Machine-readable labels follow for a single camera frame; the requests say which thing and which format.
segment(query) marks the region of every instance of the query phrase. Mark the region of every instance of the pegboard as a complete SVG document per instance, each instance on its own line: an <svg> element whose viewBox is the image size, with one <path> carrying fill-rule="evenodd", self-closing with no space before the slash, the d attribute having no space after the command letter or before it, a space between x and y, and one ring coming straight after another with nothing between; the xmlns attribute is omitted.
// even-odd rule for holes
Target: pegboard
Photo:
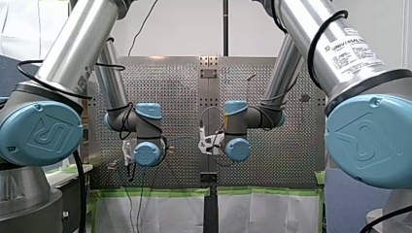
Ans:
<svg viewBox="0 0 412 233"><path fill-rule="evenodd" d="M273 71L270 58L220 59L220 100L244 100L257 105ZM325 96L311 82L306 66L289 94L286 122L266 132L249 129L252 153L246 162L218 166L219 185L312 187L314 171L323 169ZM231 164L224 156L220 164Z"/></svg>
<svg viewBox="0 0 412 233"><path fill-rule="evenodd" d="M161 127L173 154L156 168L146 172L137 166L135 181L127 182L119 133L103 125L106 109L97 83L89 84L95 92L95 103L90 108L90 150L95 164L91 176L92 188L110 188L123 185L140 186L145 172L145 185L152 187L198 187L197 156L197 58L126 57L120 60L126 70L122 72L128 100L133 103L156 102L161 105Z"/></svg>
<svg viewBox="0 0 412 233"><path fill-rule="evenodd" d="M199 112L205 104L212 103L223 109L224 101L229 99L247 99L250 104L257 104L275 62L274 58L220 57L217 82L199 86L202 67L199 60L199 57L120 59L126 66L122 75L129 101L159 103L164 135L176 147L159 167L147 170L145 186L199 187L200 171L204 171L200 167L207 157L197 149ZM140 168L136 169L133 183L126 180L119 133L103 125L106 109L95 79L89 82L88 91L95 96L89 103L90 162L95 166L91 187L140 186L144 172ZM301 102L301 95L309 95L309 102ZM322 169L323 164L323 98L303 68L289 98L286 125L271 132L249 130L253 152L248 161L217 170L208 166L210 172L218 172L218 185L314 186L314 171ZM229 162L222 156L218 160Z"/></svg>

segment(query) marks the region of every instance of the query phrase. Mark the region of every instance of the white wall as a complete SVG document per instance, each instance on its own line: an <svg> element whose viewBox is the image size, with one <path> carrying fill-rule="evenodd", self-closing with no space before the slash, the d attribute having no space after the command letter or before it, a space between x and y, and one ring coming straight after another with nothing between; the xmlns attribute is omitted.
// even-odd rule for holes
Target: white wall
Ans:
<svg viewBox="0 0 412 233"><path fill-rule="evenodd" d="M409 0L335 0L334 2L338 8L349 11L351 24L359 30L385 63L394 67L406 66L407 40L404 37L404 27L408 20L405 5Z"/></svg>
<svg viewBox="0 0 412 233"><path fill-rule="evenodd" d="M154 0L134 2L112 31L119 55L127 55L134 34ZM132 55L223 54L223 0L159 0ZM276 56L283 34L260 3L229 1L229 55Z"/></svg>

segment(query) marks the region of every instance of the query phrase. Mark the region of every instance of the blue joint cap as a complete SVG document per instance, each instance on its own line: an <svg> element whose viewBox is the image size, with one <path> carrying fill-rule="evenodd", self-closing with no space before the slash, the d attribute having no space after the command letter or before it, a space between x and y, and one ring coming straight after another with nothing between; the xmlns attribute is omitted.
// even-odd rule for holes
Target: blue joint cap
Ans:
<svg viewBox="0 0 412 233"><path fill-rule="evenodd" d="M157 103L139 103L136 105L136 113L151 119L161 119L160 105Z"/></svg>
<svg viewBox="0 0 412 233"><path fill-rule="evenodd" d="M412 102L367 94L338 105L326 121L326 147L352 178L383 188L412 187Z"/></svg>
<svg viewBox="0 0 412 233"><path fill-rule="evenodd" d="M225 153L233 161L245 161L251 155L251 143L243 138L232 139L226 145Z"/></svg>
<svg viewBox="0 0 412 233"><path fill-rule="evenodd" d="M224 103L224 113L227 116L239 114L248 109L248 102L245 100L229 100Z"/></svg>
<svg viewBox="0 0 412 233"><path fill-rule="evenodd" d="M153 143L144 142L134 149L134 161L142 167L152 167L160 159L160 149Z"/></svg>
<svg viewBox="0 0 412 233"><path fill-rule="evenodd" d="M112 127L112 126L110 125L110 123L109 123L109 114L104 115L103 125L104 125L106 128L110 129L110 130L115 130L115 129L113 129L113 127Z"/></svg>
<svg viewBox="0 0 412 233"><path fill-rule="evenodd" d="M33 102L0 122L0 157L20 166L52 165L72 154L82 138L81 119L70 107Z"/></svg>

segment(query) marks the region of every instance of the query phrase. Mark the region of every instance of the cable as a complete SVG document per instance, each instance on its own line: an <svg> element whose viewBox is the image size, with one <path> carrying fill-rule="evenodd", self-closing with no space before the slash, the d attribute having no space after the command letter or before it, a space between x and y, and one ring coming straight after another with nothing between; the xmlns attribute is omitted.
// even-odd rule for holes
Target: cable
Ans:
<svg viewBox="0 0 412 233"><path fill-rule="evenodd" d="M2 98L0 97L0 110L4 108L4 106L6 106L6 102L9 98Z"/></svg>
<svg viewBox="0 0 412 233"><path fill-rule="evenodd" d="M108 68L118 68L118 71L124 71L126 69L122 65L114 65L114 64L96 63L96 66L102 66L102 67L108 67Z"/></svg>
<svg viewBox="0 0 412 233"><path fill-rule="evenodd" d="M119 131L119 138L121 140L125 140L131 134L131 132L127 132L126 136L123 137L123 130L126 130L126 123L127 123L128 117L130 116L131 111L134 109L133 103L129 102L128 106L129 106L129 109L127 110L127 113L125 113L123 117L121 118L121 127Z"/></svg>
<svg viewBox="0 0 412 233"><path fill-rule="evenodd" d="M142 210L143 189L145 188L145 178L146 178L146 169L143 169L142 188L140 189L139 209L137 210L137 221L136 221L137 233L140 233L140 231L139 231L139 217L140 217L140 211Z"/></svg>
<svg viewBox="0 0 412 233"><path fill-rule="evenodd" d="M44 86L45 88L47 88L47 89L49 89L49 90L56 91L56 92L60 92L60 93L63 93L63 94L66 94L66 95L69 95L69 96L72 96L72 97L80 98L80 99L86 99L86 100L92 99L92 97L90 97L90 96L78 95L78 94L75 94L75 93L72 93L72 92L69 92L69 91L66 91L66 90L62 90L62 89L56 88L56 87L54 87L54 86L52 86L52 85L50 85L50 84L48 84L48 83L45 83L45 82L37 79L36 77L34 77L33 75L29 74L26 70L24 70L24 69L22 68L23 65L28 65L28 64L40 64L40 63L43 63L43 60L25 60L25 61L21 61L21 62L19 62L19 63L17 64L17 69L18 69L19 72L21 72L21 73L22 73L26 78L28 78L29 80L34 81L34 82L36 82L36 83ZM103 64L103 63L96 63L96 65L98 65L98 66L104 66L104 67L111 67L111 68L118 68L119 71L123 71L123 70L126 69L126 68L125 68L124 66L122 66L122 65Z"/></svg>
<svg viewBox="0 0 412 233"><path fill-rule="evenodd" d="M21 66L23 65L28 65L28 64L35 64L35 63L43 63L43 60L25 60L25 61L21 61L17 64L17 69L19 72L21 72L25 77L27 77L29 80L34 81L42 86L44 86L45 88L52 90L52 91L56 91L56 92L60 92L69 96L73 96L76 98L80 98L80 99L87 99L90 100L91 97L90 96L84 96L84 95L78 95L69 91L65 91L59 88L56 88L48 83L45 83L39 79L37 79L36 77L30 75L26 70L24 70Z"/></svg>
<svg viewBox="0 0 412 233"><path fill-rule="evenodd" d="M230 167L231 165L234 164L234 161L233 161L233 160L232 160L232 162L231 162L230 164L222 164L222 163L220 163L220 162L218 161L217 158L215 158L215 154L214 154L214 147L216 147L216 146L215 146L216 139L218 138L218 135L219 135L219 134L223 133L222 129L223 129L223 124L222 124L222 126L219 128L218 132L215 134L215 139L213 140L213 143L212 143L212 158L213 158L213 160L215 160L215 163L216 163L218 166L220 166L220 167ZM223 153L224 155L226 155L226 157L228 157L227 154L224 152L224 149L221 149L221 151L222 151L222 153Z"/></svg>
<svg viewBox="0 0 412 233"><path fill-rule="evenodd" d="M130 203L129 218L130 218L130 222L131 222L131 229L133 230L133 233L135 233L136 231L134 230L134 222L133 222L133 216L132 216L132 213L133 213L133 202L131 201L131 197L130 197L130 195L129 195L129 193L128 193L128 190L127 190L127 187L126 187L126 186L124 187L124 190L126 191L126 195L127 195L127 198L129 199L129 203Z"/></svg>
<svg viewBox="0 0 412 233"><path fill-rule="evenodd" d="M312 82L317 86L319 89L322 89L321 85L318 82L318 78L316 77L315 74L315 68L314 68L314 59L315 59L315 51L316 51L316 46L321 39L321 36L325 33L329 25L336 20L344 17L348 18L348 11L341 10L333 14L330 18L328 18L324 23L322 23L321 27L319 27L318 32L315 34L315 37L313 38L312 42L310 43L309 47L309 52L308 52L308 71L309 71L309 77L312 80Z"/></svg>
<svg viewBox="0 0 412 233"><path fill-rule="evenodd" d="M266 104L266 103L261 103L261 102L262 102L262 101L267 101L267 102L270 101L270 102L272 102L272 101L277 100L277 99L279 99L279 98L285 97L285 96L294 88L294 86L296 85L296 83L297 83L297 78L294 79L292 85L291 85L288 89L285 90L285 93L280 94L280 95L277 95L277 96L272 97L272 98L269 98L269 99L260 99L260 104L266 105L266 106L267 106L267 105L274 105L274 106L276 106L276 105L279 105L279 106L286 105L287 102L284 102L284 103L281 103L281 104Z"/></svg>
<svg viewBox="0 0 412 233"><path fill-rule="evenodd" d="M274 110L272 110L271 108L264 107L264 106L253 106L252 105L252 106L249 106L249 107L251 107L253 109L256 109L257 111L259 111L262 115L264 115L270 121L270 129L273 129L274 127L276 127L275 122L273 122L272 117L270 117L270 115L267 112L263 111L261 108L268 109L268 110L271 110L271 111L274 111Z"/></svg>
<svg viewBox="0 0 412 233"><path fill-rule="evenodd" d="M216 110L219 111L219 115L221 114L221 109L219 109L219 108L216 107L216 106L211 106L211 107L208 107L208 108L204 109L203 112L202 112L202 114L200 115L200 126L202 126L202 124L203 124L203 117L204 117L204 115L206 114L206 112L208 112L208 111L211 110L211 109L216 109Z"/></svg>
<svg viewBox="0 0 412 233"><path fill-rule="evenodd" d="M275 9L275 0L272 0L272 4L270 4L270 7L272 9L272 16L273 16L273 20L275 20L275 24L276 26L278 26L278 28L283 31L285 34L288 34L288 31L286 30L286 28L282 25L281 20L279 20L278 16L276 15L276 9Z"/></svg>
<svg viewBox="0 0 412 233"><path fill-rule="evenodd" d="M369 223L360 231L360 233L369 233L369 232L373 229L373 226L381 223L382 221L388 220L389 218L392 218L392 217L395 217L395 216L400 216L400 215L406 214L406 213L408 213L408 212L412 212L412 206L408 206L408 207L399 209L399 210L397 210L397 211L390 212L390 213L388 213L388 214L386 214L386 215L384 215L384 216L380 216L380 217L374 219L373 221L369 222Z"/></svg>
<svg viewBox="0 0 412 233"><path fill-rule="evenodd" d="M79 223L79 233L86 233L86 177L85 172L83 170L82 159L80 158L79 152L75 150L73 152L73 156L75 157L76 167L79 174L79 182L80 182L80 223Z"/></svg>
<svg viewBox="0 0 412 233"><path fill-rule="evenodd" d="M138 31L138 32L136 33L136 35L134 36L134 38L133 38L133 43L132 43L131 46L130 46L130 49L129 49L129 52L128 52L127 56L130 56L131 52L133 51L133 47L134 47L134 44L136 43L136 39L137 39L137 37L140 35L140 33L142 32L143 28L145 27L146 21L148 20L149 16L151 15L153 9L155 8L155 5L157 4L157 1L158 1L158 0L154 0L154 3L152 4L151 9L149 10L148 14L146 15L145 19L143 20L143 23L142 23L142 25L140 26L139 31Z"/></svg>

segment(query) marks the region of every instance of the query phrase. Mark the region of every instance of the ur logo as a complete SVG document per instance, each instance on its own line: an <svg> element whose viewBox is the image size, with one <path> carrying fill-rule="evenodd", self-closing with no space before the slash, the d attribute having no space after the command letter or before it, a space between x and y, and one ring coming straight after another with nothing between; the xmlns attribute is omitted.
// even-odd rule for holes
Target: ur logo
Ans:
<svg viewBox="0 0 412 233"><path fill-rule="evenodd" d="M367 114L336 131L337 139L345 143L343 150L355 158L359 168L402 155L395 143L382 133L381 125L374 115Z"/></svg>
<svg viewBox="0 0 412 233"><path fill-rule="evenodd" d="M67 143L73 125L53 116L41 116L35 125L27 145L42 150L61 152Z"/></svg>

